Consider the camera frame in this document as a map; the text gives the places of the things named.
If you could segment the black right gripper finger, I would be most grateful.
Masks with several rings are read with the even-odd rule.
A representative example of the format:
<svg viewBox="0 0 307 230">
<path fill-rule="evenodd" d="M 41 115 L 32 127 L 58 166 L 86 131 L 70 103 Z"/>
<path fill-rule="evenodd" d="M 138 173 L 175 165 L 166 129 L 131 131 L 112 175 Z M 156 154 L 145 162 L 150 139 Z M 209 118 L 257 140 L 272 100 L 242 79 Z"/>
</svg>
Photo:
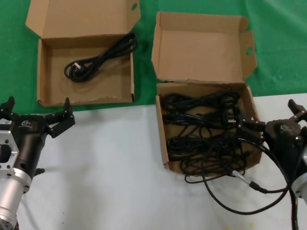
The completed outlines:
<svg viewBox="0 0 307 230">
<path fill-rule="evenodd" d="M 265 123 L 252 119 L 246 119 L 244 112 L 236 108 L 237 135 L 241 139 L 251 141 L 255 144 L 262 144 L 264 137 L 261 132 L 264 131 Z"/>
<path fill-rule="evenodd" d="M 293 116 L 290 118 L 290 120 L 298 123 L 302 120 L 307 122 L 307 111 L 302 105 L 298 105 L 295 103 L 293 99 L 290 99 L 288 101 L 288 107 L 293 113 Z"/>
</svg>

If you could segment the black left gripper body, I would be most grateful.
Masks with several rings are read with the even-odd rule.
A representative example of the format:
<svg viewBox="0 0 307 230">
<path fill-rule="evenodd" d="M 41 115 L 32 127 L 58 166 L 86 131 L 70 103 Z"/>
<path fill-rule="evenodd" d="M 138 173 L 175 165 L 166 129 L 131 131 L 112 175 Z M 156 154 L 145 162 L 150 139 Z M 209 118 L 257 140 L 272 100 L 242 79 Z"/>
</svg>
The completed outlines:
<svg viewBox="0 0 307 230">
<path fill-rule="evenodd" d="M 41 151 L 47 137 L 47 122 L 42 115 L 20 115 L 14 121 L 13 136 L 19 153 L 14 168 L 31 178 L 35 176 Z"/>
</svg>

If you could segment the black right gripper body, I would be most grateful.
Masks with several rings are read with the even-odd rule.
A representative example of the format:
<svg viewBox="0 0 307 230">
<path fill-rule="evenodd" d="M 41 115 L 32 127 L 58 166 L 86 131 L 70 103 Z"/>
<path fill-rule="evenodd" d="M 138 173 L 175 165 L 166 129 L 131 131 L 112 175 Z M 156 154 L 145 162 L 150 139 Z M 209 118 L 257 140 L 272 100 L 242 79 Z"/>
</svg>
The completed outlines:
<svg viewBox="0 0 307 230">
<path fill-rule="evenodd" d="M 307 146 L 307 129 L 299 122 L 290 119 L 267 122 L 263 135 L 289 184 L 307 172 L 307 165 L 302 160 Z"/>
</svg>

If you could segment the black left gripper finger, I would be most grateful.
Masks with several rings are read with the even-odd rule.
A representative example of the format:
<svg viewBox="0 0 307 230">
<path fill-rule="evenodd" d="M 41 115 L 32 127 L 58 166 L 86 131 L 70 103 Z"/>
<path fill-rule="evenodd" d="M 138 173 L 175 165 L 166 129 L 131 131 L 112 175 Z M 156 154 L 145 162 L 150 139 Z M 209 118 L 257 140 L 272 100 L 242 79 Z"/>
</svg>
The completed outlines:
<svg viewBox="0 0 307 230">
<path fill-rule="evenodd" d="M 6 120 L 15 120 L 17 114 L 12 112 L 14 105 L 15 99 L 13 96 L 10 96 L 7 102 L 4 102 L 0 105 L 0 118 Z"/>
<path fill-rule="evenodd" d="M 46 132 L 52 138 L 56 138 L 75 125 L 75 118 L 69 97 L 65 99 L 63 111 L 48 114 L 45 116 L 45 120 L 47 123 Z"/>
</svg>

